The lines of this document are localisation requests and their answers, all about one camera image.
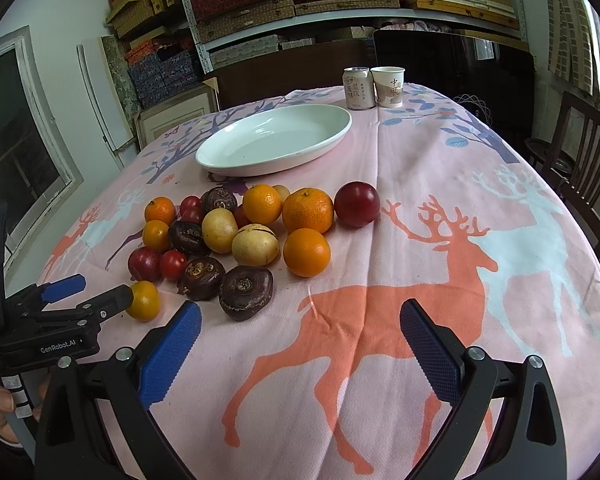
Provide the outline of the yellow orange tomato front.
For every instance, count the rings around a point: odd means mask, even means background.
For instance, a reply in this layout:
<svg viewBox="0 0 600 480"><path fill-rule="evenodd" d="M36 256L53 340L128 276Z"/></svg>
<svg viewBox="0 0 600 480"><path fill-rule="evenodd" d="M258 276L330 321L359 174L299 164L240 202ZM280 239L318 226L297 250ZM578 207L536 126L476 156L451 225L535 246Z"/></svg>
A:
<svg viewBox="0 0 600 480"><path fill-rule="evenodd" d="M125 313L138 322L147 323L156 318L161 310L158 288L148 281L140 281L131 286L132 304Z"/></svg>

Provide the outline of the small dark red plum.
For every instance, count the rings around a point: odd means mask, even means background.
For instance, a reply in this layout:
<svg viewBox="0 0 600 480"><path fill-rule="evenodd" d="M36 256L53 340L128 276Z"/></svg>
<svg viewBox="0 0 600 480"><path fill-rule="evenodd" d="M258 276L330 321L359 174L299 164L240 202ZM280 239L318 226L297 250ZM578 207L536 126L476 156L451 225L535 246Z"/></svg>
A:
<svg viewBox="0 0 600 480"><path fill-rule="evenodd" d="M140 247L131 252L128 269L135 281L155 282L161 278L161 255L149 247Z"/></svg>

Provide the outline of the red cherry tomato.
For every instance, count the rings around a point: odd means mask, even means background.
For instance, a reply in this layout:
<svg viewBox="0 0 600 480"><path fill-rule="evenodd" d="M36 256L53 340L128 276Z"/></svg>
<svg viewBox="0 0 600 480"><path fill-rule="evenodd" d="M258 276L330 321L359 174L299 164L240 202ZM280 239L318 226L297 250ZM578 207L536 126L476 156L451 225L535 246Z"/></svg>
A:
<svg viewBox="0 0 600 480"><path fill-rule="evenodd" d="M180 215L184 216L189 210L201 210L200 198L196 195L189 195L180 203Z"/></svg>
<svg viewBox="0 0 600 480"><path fill-rule="evenodd" d="M201 224L203 218L204 212L200 207L188 208L181 213L181 219L185 222Z"/></svg>
<svg viewBox="0 0 600 480"><path fill-rule="evenodd" d="M234 210L234 218L235 218L235 221L236 221L239 229L243 228L244 226L248 226L248 224L251 223L251 221L248 219L247 215L245 214L243 206L238 206Z"/></svg>
<svg viewBox="0 0 600 480"><path fill-rule="evenodd" d="M168 250L160 257L160 272L166 280L175 283L183 275L186 263L186 255L176 249Z"/></svg>

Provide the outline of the purple passion fruit front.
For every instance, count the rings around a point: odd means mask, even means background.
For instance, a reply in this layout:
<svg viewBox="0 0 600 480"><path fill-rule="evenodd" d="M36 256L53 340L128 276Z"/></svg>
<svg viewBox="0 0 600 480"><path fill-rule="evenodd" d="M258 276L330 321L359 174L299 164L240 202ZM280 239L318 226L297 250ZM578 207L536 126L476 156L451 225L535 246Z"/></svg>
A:
<svg viewBox="0 0 600 480"><path fill-rule="evenodd" d="M220 291L225 269L212 257L191 258L178 280L178 292L191 300L207 301Z"/></svg>

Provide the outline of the wrinkled purple passion fruit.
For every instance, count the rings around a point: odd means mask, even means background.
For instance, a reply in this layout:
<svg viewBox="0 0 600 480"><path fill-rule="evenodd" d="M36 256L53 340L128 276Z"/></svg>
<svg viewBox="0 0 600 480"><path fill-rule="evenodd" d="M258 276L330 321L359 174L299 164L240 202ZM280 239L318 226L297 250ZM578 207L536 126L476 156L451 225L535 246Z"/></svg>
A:
<svg viewBox="0 0 600 480"><path fill-rule="evenodd" d="M172 246L187 257L203 257L211 254L204 242L201 226L193 222L178 220L169 228Z"/></svg>

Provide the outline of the purple passion fruit large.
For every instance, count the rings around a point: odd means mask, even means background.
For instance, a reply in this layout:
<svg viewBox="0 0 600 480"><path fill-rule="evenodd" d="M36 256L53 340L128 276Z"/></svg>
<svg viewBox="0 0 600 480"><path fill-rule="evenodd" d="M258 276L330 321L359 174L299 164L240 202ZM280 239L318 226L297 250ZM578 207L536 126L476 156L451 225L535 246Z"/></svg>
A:
<svg viewBox="0 0 600 480"><path fill-rule="evenodd" d="M222 279L220 305L232 320L247 321L271 301L273 285L270 270L258 266L235 266Z"/></svg>

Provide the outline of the yellow striped pepino melon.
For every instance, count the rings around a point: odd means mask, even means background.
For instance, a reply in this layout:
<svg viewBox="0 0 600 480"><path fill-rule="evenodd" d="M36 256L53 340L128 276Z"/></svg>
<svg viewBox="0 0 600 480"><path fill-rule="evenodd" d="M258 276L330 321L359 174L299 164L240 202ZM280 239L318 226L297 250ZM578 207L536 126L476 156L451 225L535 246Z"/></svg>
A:
<svg viewBox="0 0 600 480"><path fill-rule="evenodd" d="M247 224L232 240L232 255L241 266L268 266L278 254L276 234L260 223Z"/></svg>

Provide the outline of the orange mandarin back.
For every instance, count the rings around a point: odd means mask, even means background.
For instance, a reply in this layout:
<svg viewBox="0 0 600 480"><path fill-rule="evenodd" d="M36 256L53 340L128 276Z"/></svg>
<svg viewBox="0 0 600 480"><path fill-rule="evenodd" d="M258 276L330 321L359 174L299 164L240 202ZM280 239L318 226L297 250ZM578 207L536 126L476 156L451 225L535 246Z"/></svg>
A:
<svg viewBox="0 0 600 480"><path fill-rule="evenodd" d="M271 185L253 185L245 192L242 200L245 215L252 223L274 223L282 213L283 203L277 191Z"/></svg>

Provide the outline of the orange mandarin front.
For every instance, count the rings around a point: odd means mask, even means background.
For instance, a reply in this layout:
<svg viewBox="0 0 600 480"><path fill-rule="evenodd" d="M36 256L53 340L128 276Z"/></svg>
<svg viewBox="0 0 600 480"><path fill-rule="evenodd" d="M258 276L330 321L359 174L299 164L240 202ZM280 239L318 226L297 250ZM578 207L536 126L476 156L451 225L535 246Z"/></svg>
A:
<svg viewBox="0 0 600 480"><path fill-rule="evenodd" d="M301 228L287 236L283 257L292 274L300 278L313 278L327 268L330 261L330 247L320 232Z"/></svg>

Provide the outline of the large orange mandarin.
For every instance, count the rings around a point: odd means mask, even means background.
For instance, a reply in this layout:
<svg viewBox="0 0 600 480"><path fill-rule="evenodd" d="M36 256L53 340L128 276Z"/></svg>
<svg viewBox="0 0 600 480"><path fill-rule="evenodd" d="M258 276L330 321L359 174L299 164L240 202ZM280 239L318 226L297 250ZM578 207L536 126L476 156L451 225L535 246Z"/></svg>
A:
<svg viewBox="0 0 600 480"><path fill-rule="evenodd" d="M282 217L288 232L307 228L324 234L334 223L334 204L319 188L300 188L286 198Z"/></svg>

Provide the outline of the large dark red plum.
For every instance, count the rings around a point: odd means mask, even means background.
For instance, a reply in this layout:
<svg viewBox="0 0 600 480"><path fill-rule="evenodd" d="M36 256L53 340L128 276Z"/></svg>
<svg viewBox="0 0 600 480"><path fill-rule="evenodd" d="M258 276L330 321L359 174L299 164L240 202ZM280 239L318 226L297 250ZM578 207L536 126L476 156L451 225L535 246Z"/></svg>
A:
<svg viewBox="0 0 600 480"><path fill-rule="evenodd" d="M341 223L350 228L362 228L378 217L380 199L373 185L352 181L338 190L334 206Z"/></svg>

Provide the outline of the small orange tomato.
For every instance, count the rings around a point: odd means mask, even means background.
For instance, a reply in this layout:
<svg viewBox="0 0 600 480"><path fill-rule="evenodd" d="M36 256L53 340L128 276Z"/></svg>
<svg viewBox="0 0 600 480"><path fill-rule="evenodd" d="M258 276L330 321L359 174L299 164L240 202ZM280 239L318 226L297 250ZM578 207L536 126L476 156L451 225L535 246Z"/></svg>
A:
<svg viewBox="0 0 600 480"><path fill-rule="evenodd" d="M169 226L161 220L149 220L144 226L142 240L155 252L166 252L171 247Z"/></svg>

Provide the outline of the small orange mandarin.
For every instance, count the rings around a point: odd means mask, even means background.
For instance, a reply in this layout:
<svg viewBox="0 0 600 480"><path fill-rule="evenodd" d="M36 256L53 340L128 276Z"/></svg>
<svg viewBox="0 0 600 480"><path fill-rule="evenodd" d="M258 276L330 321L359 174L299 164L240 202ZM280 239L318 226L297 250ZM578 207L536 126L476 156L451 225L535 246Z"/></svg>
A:
<svg viewBox="0 0 600 480"><path fill-rule="evenodd" d="M158 220L170 226L177 216L174 203L170 198L164 196L153 198L144 209L146 222Z"/></svg>

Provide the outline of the dark purple passion fruit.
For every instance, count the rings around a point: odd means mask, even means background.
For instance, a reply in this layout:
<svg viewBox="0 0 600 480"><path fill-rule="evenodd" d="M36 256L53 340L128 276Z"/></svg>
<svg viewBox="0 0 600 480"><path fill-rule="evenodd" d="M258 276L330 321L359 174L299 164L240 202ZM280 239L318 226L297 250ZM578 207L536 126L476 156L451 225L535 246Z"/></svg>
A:
<svg viewBox="0 0 600 480"><path fill-rule="evenodd" d="M218 185L204 192L200 198L202 212L208 214L213 209L226 209L234 212L237 208L237 200L233 192L225 186Z"/></svg>

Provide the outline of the small green kiwi fruit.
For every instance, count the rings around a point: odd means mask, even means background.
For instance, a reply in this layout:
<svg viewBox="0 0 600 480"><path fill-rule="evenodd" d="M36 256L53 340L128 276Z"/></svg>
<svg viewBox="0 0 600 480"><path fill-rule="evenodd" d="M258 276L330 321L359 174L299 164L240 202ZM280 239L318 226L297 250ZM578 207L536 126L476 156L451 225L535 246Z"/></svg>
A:
<svg viewBox="0 0 600 480"><path fill-rule="evenodd" d="M281 184L276 184L276 185L273 186L273 188L276 191L276 193L279 196L279 198L282 201L282 203L285 203L285 200L290 195L290 192L289 192L288 188L286 188L286 186L283 186Z"/></svg>

